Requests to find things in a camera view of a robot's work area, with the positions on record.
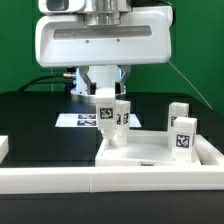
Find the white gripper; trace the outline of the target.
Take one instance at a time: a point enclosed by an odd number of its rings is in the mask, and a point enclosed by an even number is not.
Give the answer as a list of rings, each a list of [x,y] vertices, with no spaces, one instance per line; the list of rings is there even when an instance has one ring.
[[[44,16],[36,26],[36,60],[43,67],[81,66],[88,95],[96,92],[88,66],[119,65],[115,93],[123,94],[130,65],[165,63],[171,57],[172,20],[169,6],[135,8],[115,26],[88,27],[78,14]]]

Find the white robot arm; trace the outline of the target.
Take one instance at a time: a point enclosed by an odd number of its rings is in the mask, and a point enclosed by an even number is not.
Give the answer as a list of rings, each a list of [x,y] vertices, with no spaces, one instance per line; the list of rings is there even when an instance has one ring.
[[[165,63],[171,57],[174,9],[160,1],[135,6],[131,0],[38,0],[43,17],[35,31],[37,62],[74,68],[71,94],[93,101],[95,91],[125,93],[131,67]]]

